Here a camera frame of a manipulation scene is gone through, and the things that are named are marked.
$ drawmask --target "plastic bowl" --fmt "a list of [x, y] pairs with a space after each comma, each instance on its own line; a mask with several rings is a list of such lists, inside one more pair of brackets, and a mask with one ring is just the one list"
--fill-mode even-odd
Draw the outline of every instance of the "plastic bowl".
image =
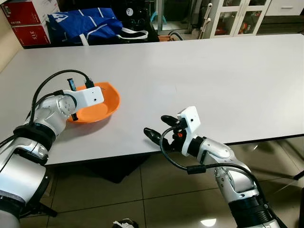
[[[104, 96], [104, 102], [80, 109], [76, 114], [78, 120], [73, 121], [72, 117], [68, 121], [80, 124], [101, 121], [112, 115], [119, 107], [120, 96], [118, 91], [108, 82], [94, 83], [99, 86]], [[85, 89], [85, 86], [77, 87], [76, 90]]]

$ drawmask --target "tiled floor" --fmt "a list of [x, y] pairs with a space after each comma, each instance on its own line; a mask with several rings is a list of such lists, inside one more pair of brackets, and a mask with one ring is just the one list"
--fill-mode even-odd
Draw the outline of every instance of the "tiled floor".
[[[301, 137], [259, 143], [257, 148], [256, 144], [232, 146], [261, 181], [267, 199], [289, 228], [298, 227], [304, 180], [292, 181], [288, 176], [304, 168], [303, 145]], [[171, 156], [185, 165], [196, 164], [191, 157]], [[212, 175], [189, 176], [161, 154], [151, 156], [120, 184], [101, 179], [81, 165], [60, 167], [53, 188], [42, 201], [58, 216], [23, 218], [22, 228], [110, 228], [123, 218], [137, 221], [140, 228], [204, 228], [201, 221], [207, 219], [216, 219], [214, 228], [236, 227]]]

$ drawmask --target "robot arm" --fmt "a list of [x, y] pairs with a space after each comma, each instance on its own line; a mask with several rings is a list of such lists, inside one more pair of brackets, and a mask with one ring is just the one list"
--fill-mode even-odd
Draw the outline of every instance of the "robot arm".
[[63, 90], [43, 100], [34, 122], [29, 124], [27, 118], [14, 130], [15, 139], [0, 145], [0, 227], [19, 227], [21, 211], [39, 202], [49, 182], [43, 165], [70, 115], [103, 101], [100, 87]]
[[[144, 133], [161, 146], [165, 157], [175, 166], [186, 170], [188, 174], [206, 172], [209, 169], [215, 176], [218, 187], [229, 204], [238, 228], [286, 228], [282, 221], [269, 208], [262, 190], [250, 169], [240, 162], [232, 149], [206, 137], [199, 137], [195, 131], [200, 119], [194, 106], [184, 109], [177, 115], [162, 116], [162, 120], [173, 130], [173, 142], [169, 144], [164, 135], [145, 128]], [[180, 151], [184, 156], [192, 155], [200, 165], [183, 167], [176, 164], [165, 150]]]

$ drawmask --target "red box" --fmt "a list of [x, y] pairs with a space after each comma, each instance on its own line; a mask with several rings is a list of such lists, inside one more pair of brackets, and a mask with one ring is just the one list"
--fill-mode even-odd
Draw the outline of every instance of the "red box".
[[41, 24], [48, 14], [59, 12], [56, 0], [12, 0], [1, 6], [11, 26]]
[[12, 27], [22, 46], [50, 44], [47, 23]]

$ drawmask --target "wall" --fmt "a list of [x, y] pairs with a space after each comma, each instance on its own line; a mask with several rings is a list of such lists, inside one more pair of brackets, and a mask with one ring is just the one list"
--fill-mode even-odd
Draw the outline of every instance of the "wall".
[[21, 49], [21, 44], [0, 9], [0, 72]]

